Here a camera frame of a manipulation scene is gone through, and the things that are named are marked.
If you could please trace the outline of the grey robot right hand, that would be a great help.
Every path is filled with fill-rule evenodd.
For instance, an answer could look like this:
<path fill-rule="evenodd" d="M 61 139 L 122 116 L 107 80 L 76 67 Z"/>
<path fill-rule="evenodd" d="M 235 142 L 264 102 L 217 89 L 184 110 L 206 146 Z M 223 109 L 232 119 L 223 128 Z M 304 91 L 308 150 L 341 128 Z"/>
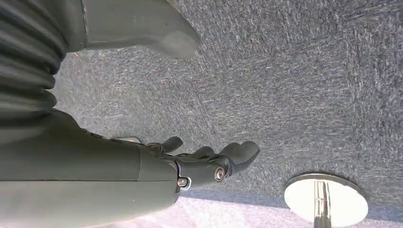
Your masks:
<path fill-rule="evenodd" d="M 0 3 L 0 225 L 86 228 L 172 206 L 181 190 L 247 169 L 251 141 L 173 155 L 179 137 L 105 138 L 55 109 L 50 89 L 67 53 L 145 46 L 187 58 L 200 38 L 169 0 Z"/>

